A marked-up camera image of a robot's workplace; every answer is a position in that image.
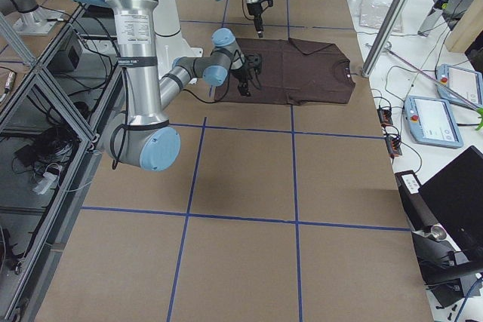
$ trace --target blue cable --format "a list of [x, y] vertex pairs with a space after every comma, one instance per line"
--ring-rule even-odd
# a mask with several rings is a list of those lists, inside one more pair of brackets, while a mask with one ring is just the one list
[[466, 294], [465, 296], [465, 299], [463, 300], [463, 304], [461, 305], [460, 307], [460, 310], [458, 311], [458, 314], [456, 315], [456, 318], [454, 318], [454, 322], [458, 322], [458, 318], [460, 317], [460, 314], [461, 312], [463, 311], [463, 308], [465, 307], [465, 304], [466, 304], [466, 301], [468, 300], [468, 298], [471, 296], [471, 292], [475, 289], [476, 287], [476, 284], [480, 283], [481, 281], [483, 281], [483, 276], [478, 278], [475, 283], [473, 283], [473, 285], [471, 286], [471, 288], [469, 288], [469, 291], [468, 293]]

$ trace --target folded cloth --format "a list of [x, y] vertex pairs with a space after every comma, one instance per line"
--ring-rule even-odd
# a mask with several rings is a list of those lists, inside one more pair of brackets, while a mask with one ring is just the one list
[[349, 59], [332, 43], [295, 38], [263, 40], [237, 38], [244, 54], [261, 54], [261, 90], [250, 86], [251, 97], [240, 96], [238, 81], [230, 76], [217, 87], [215, 99], [223, 102], [300, 105], [304, 102], [348, 103], [355, 84]]

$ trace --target warning label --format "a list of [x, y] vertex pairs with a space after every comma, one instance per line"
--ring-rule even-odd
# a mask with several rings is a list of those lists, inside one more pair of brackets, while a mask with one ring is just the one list
[[143, 14], [115, 15], [115, 30], [119, 44], [150, 44], [149, 17]]

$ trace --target computer monitor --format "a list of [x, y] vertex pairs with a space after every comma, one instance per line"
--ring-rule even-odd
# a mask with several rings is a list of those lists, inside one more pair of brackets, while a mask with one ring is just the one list
[[470, 146], [419, 193], [467, 258], [483, 259], [483, 154]]

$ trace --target white table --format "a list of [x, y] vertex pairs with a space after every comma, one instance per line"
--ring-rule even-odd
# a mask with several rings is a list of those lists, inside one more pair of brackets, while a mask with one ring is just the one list
[[[392, 0], [378, 0], [381, 2], [390, 3]], [[358, 32], [358, 42], [361, 48], [362, 56], [368, 55], [369, 47], [366, 44], [372, 44], [376, 35], [364, 34], [377, 33], [376, 29], [368, 28], [366, 26], [359, 25], [359, 16], [357, 10], [357, 0], [348, 0], [349, 7], [351, 9], [352, 21], [354, 23], [355, 30]], [[429, 9], [433, 4], [433, 0], [409, 0], [405, 9], [402, 11], [401, 20], [403, 26], [403, 32], [394, 32], [390, 37], [392, 43], [392, 50], [396, 52], [400, 57], [405, 58], [410, 63], [424, 70], [429, 70], [430, 75], [434, 75], [431, 72], [438, 64], [456, 64], [462, 63], [460, 66], [472, 69], [470, 62], [467, 62], [465, 54], [450, 53], [446, 50], [446, 47], [442, 47], [443, 41], [449, 32], [448, 27], [441, 18], [437, 23], [435, 29], [433, 29], [428, 37], [421, 36], [396, 36], [396, 35], [415, 35], [419, 29], [421, 23], [426, 17]], [[438, 61], [438, 55], [441, 51], [441, 56]], [[374, 71], [371, 73], [370, 82], [375, 97], [381, 96], [387, 98], [393, 107], [403, 106], [402, 101], [394, 97], [385, 90], [386, 75], [392, 66], [402, 66], [406, 69], [410, 69], [394, 56], [390, 54], [382, 54]], [[425, 97], [437, 97], [438, 93], [435, 85], [422, 75], [416, 73], [407, 72], [403, 69], [394, 68], [388, 77], [387, 88], [395, 95], [405, 99], [407, 94], [425, 96]], [[381, 106], [386, 106], [387, 103], [381, 99], [374, 99], [376, 106], [381, 102]], [[479, 123], [478, 115], [467, 109], [458, 106], [452, 106], [454, 116], [458, 123], [462, 124], [475, 124]], [[423, 159], [422, 167], [417, 173], [418, 178], [422, 183], [425, 183], [433, 175], [435, 175], [446, 164], [455, 159], [461, 152], [467, 149], [469, 146], [474, 145], [480, 150], [483, 150], [483, 131], [475, 131], [474, 127], [460, 127], [461, 136], [463, 138], [464, 146], [460, 149], [447, 149], [435, 146], [425, 146], [414, 142], [414, 139], [408, 132], [406, 121], [401, 117], [402, 109], [397, 108], [392, 110], [392, 119], [395, 126], [401, 131], [402, 141], [413, 147]], [[402, 146], [403, 156], [397, 157], [394, 160], [392, 168], [394, 172], [404, 170], [416, 170], [420, 166], [420, 159], [415, 152], [410, 150], [407, 146]], [[438, 310], [435, 308], [438, 305], [435, 297], [428, 293], [428, 298], [432, 306], [432, 312], [435, 320], [447, 320], [447, 316], [451, 312], [451, 308], [445, 310]], [[460, 315], [459, 321], [465, 321], [465, 319], [483, 320], [483, 297], [470, 298], [466, 303], [463, 313]]]

